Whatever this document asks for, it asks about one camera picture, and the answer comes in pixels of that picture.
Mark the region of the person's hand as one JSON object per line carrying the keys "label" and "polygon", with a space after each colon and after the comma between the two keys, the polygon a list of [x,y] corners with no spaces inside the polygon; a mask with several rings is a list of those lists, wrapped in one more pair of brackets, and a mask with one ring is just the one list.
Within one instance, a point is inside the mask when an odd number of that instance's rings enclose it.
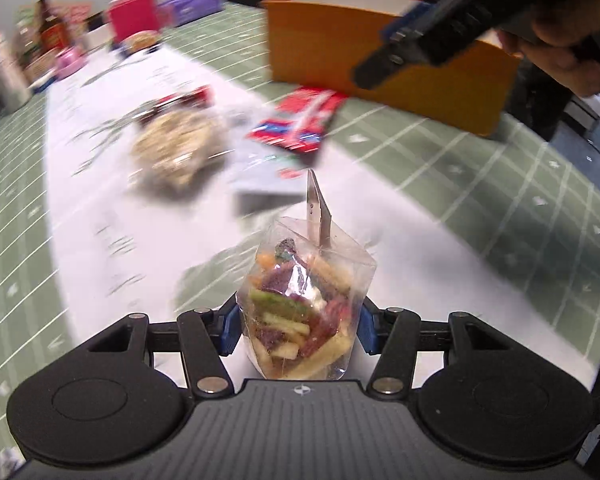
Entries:
{"label": "person's hand", "polygon": [[600,0],[572,0],[561,8],[536,14],[532,44],[498,29],[498,40],[509,54],[520,54],[581,98],[600,93],[600,63],[579,61],[571,51],[594,32],[600,32]]}

